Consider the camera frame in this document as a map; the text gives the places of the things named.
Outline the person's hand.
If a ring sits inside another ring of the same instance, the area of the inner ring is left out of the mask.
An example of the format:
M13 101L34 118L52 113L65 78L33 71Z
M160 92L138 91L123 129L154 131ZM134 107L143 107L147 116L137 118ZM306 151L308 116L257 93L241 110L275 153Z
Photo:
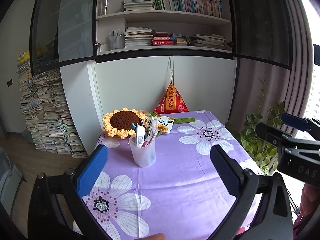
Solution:
M317 207L319 206L319 188L316 188L307 183L304 184L302 189L301 203L300 203L300 214L293 224L293 239L296 239L306 224L314 215Z

